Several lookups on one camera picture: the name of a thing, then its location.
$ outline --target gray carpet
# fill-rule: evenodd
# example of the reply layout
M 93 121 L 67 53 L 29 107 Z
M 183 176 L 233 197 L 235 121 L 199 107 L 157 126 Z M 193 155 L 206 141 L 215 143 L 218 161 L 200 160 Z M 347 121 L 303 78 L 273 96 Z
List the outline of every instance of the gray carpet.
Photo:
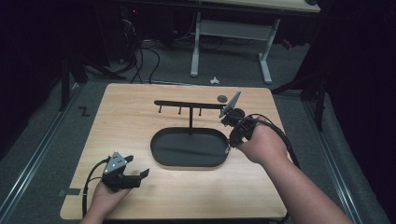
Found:
M 216 50 L 209 50 L 209 48 L 217 47 L 216 44 L 207 44 L 204 48 L 208 49 L 203 49 L 201 52 L 198 77 L 189 75 L 191 46 L 174 45 L 169 48 L 158 44 L 153 49 L 160 54 L 161 61 L 152 76 L 152 81 L 153 83 L 211 85 L 209 81 L 216 77 L 220 81 L 220 86 L 273 89 L 294 78 L 302 58 L 309 49 L 309 46 L 304 46 L 286 50 L 282 46 L 274 45 L 268 58 L 274 82 L 272 85 L 265 85 L 255 52 L 260 49 L 260 44 L 258 42 L 244 46 L 223 44 Z M 143 50 L 143 54 L 144 63 L 140 76 L 144 81 L 147 81 L 157 58 L 148 50 Z M 113 64 L 111 69 L 116 70 L 119 67 L 121 65 Z M 135 71 L 132 69 L 125 75 L 127 82 L 132 79 Z M 78 88 L 80 92 L 75 91 L 75 100 L 67 113 L 64 114 L 59 129 L 51 138 L 46 155 L 21 198 L 15 203 L 15 207 L 11 207 L 5 223 L 77 223 L 60 218 L 59 214 L 64 201 L 62 190 L 69 187 L 104 90 L 106 85 L 111 82 L 116 81 L 105 77 L 90 76 L 88 83 Z M 56 116 L 59 116 L 60 92 L 60 85 L 57 85 L 47 102 L 33 114 L 18 142 L 0 161 L 0 169 L 3 171 L 0 173 L 2 179 L 1 201 L 6 199 L 27 162 L 39 147 L 47 129 Z M 298 91 L 287 91 L 275 96 L 276 106 L 286 134 L 293 145 L 303 171 L 340 207 L 343 207 L 322 151 L 322 142 L 318 138 L 316 128 L 312 125 L 311 118 L 307 115 L 306 104 L 300 102 L 295 93 Z M 87 108 L 88 117 L 82 116 L 82 107 Z M 326 108 L 322 134 L 346 181 L 350 195 L 359 209 L 361 218 L 359 223 L 389 223 L 361 173 L 359 165 L 351 155 L 328 99 Z

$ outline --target black clamp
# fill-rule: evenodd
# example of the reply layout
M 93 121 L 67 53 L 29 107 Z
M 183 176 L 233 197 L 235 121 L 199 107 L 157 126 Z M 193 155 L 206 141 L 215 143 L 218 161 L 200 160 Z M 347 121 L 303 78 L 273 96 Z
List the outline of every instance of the black clamp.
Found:
M 125 175 L 123 172 L 126 164 L 134 159 L 134 156 L 123 158 L 120 153 L 114 152 L 102 175 L 102 182 L 111 190 L 139 188 L 142 179 L 149 175 L 149 169 L 140 175 Z
M 229 139 L 230 147 L 236 147 L 238 144 L 243 143 L 242 139 L 244 138 L 250 140 L 251 135 L 253 135 L 256 122 L 246 119 L 253 119 L 253 117 L 245 117 L 245 112 L 236 108 L 227 113 L 224 119 L 221 120 L 224 126 L 230 125 L 233 127 Z

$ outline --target white desk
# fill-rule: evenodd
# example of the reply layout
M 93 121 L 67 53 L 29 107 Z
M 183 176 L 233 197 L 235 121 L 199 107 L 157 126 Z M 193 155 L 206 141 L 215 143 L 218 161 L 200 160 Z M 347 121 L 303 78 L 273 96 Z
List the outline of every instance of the white desk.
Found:
M 300 12 L 320 12 L 320 8 L 317 5 L 310 6 L 305 2 L 305 0 L 200 0 L 199 2 L 232 4 L 246 7 L 264 7 Z M 264 82 L 266 84 L 271 84 L 271 74 L 266 60 L 273 44 L 279 23 L 280 20 L 275 20 L 273 24 L 264 26 L 237 22 L 201 20 L 201 13 L 198 13 L 195 28 L 195 45 L 191 61 L 191 76 L 198 76 L 200 36 L 217 35 L 265 41 L 263 52 L 259 54 L 259 62 L 262 68 Z

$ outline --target forearm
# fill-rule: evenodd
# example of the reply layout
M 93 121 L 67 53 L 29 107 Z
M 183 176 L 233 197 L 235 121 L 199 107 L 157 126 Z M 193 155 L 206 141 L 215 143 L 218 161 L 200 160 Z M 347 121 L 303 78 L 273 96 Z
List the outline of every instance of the forearm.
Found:
M 105 220 L 105 215 L 95 210 L 88 210 L 85 217 L 81 220 L 80 224 L 102 224 Z
M 262 164 L 294 223 L 352 223 L 345 213 L 286 157 Z

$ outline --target small gray object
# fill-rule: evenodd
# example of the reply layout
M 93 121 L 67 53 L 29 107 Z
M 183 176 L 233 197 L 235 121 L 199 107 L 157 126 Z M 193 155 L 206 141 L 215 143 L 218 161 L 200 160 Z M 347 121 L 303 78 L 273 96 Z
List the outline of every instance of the small gray object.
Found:
M 228 98 L 225 95 L 220 95 L 220 96 L 218 96 L 218 101 L 220 103 L 226 103 L 228 101 Z

